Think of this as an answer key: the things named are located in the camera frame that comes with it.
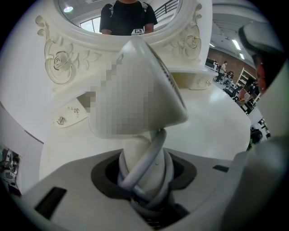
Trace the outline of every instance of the table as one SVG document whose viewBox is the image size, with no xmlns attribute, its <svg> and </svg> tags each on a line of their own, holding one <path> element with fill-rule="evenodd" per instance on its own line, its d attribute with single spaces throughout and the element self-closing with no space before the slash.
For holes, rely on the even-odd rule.
<svg viewBox="0 0 289 231">
<path fill-rule="evenodd" d="M 165 148 L 227 160 L 247 149 L 251 122 L 225 92 L 215 85 L 201 91 L 180 91 L 189 120 L 166 128 Z M 122 140 L 96 137 L 88 119 L 63 129 L 51 125 L 43 146 L 40 179 L 70 161 L 120 148 Z"/>
</svg>

